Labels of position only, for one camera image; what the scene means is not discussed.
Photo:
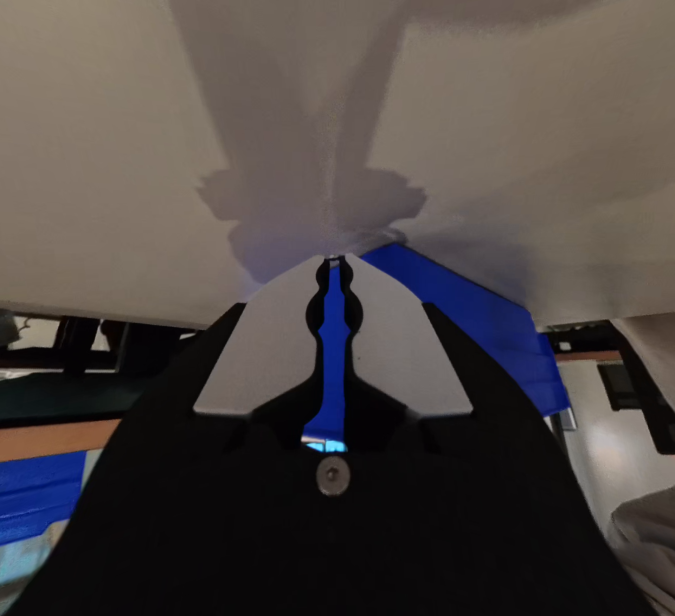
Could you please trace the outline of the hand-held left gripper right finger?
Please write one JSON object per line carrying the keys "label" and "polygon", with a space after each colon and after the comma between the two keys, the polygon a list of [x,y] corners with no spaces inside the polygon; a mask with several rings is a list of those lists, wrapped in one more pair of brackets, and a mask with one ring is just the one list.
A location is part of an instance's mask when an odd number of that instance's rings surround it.
{"label": "hand-held left gripper right finger", "polygon": [[422,301],[355,255],[340,257],[345,344],[343,437],[383,450],[406,426],[470,417],[473,405]]}

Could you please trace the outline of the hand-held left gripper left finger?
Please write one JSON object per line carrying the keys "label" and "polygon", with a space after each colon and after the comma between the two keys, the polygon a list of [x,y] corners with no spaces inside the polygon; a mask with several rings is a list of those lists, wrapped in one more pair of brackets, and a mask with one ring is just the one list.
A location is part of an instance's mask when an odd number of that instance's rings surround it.
{"label": "hand-held left gripper left finger", "polygon": [[243,308],[193,410],[268,426],[287,448],[323,402],[324,302],[331,265],[315,256],[275,277]]}

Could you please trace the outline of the blue plastic bin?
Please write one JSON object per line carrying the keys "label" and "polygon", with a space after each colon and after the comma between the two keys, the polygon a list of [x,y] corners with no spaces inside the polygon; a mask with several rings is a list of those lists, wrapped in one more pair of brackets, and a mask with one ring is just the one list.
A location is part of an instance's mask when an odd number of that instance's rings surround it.
{"label": "blue plastic bin", "polygon": [[[430,258],[400,244],[362,255],[423,302],[435,304],[520,385],[543,417],[570,407],[553,350],[530,312]],[[340,272],[332,268],[319,330],[324,349],[323,403],[303,434],[314,442],[344,442],[343,367],[349,330],[344,321]]]}

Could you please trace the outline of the wooden side table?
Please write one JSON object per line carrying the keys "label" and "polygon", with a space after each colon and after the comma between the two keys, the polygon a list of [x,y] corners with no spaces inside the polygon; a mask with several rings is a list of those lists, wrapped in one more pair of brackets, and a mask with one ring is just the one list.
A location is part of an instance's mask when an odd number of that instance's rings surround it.
{"label": "wooden side table", "polygon": [[103,449],[120,419],[1,429],[1,462]]}

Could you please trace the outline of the blue storage bin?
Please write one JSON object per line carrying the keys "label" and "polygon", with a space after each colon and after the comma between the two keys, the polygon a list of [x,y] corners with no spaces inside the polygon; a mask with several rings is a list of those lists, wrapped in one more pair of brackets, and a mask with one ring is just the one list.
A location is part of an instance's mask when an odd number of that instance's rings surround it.
{"label": "blue storage bin", "polygon": [[80,498],[85,452],[1,463],[1,544],[40,536],[69,519]]}

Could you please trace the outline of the person's cream sweatshirt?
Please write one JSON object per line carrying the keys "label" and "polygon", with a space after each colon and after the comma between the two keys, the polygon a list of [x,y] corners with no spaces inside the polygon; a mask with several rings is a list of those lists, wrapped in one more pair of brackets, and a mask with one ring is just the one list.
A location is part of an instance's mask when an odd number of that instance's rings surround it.
{"label": "person's cream sweatshirt", "polygon": [[659,615],[674,614],[674,487],[623,502],[607,540]]}

